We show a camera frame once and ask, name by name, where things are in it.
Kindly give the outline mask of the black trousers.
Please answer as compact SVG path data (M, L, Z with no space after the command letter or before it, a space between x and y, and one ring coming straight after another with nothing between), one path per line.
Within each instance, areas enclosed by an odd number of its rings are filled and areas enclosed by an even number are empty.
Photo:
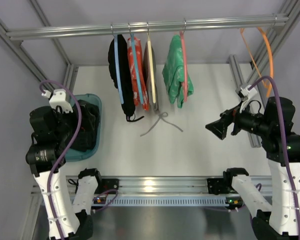
M123 113L125 114L126 121L133 123L143 119L144 117L141 116L139 118L136 118L135 115L136 106L133 100L133 88L132 88L131 74L129 70L127 41L121 34L118 34L117 38L118 38L117 41L118 41L118 57L119 57L121 88L122 88L123 99L124 99L124 104L121 104L121 108L123 110ZM113 80L114 87L118 90L116 67L115 67L114 38L110 43L107 59L108 59L108 69L109 69L110 77Z

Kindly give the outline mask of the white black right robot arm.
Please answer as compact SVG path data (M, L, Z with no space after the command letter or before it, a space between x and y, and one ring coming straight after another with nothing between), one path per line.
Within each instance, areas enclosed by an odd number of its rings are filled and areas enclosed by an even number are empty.
M205 128L220 140L240 131L261 138L271 174L272 200L268 202L255 187L245 168L223 172L227 186L237 192L249 210L254 235L259 240L300 240L300 135L292 131L296 111L293 102L270 97L264 113L239 111L240 104L220 114Z

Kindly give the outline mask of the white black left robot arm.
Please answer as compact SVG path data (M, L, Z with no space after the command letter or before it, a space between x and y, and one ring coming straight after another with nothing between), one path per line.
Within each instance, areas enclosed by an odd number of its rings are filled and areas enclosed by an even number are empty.
M102 179L96 168L78 174L71 200L64 164L64 150L77 128L75 113L42 106L29 114L31 145L25 160L38 184L47 213L50 240L87 240L93 235L91 207Z

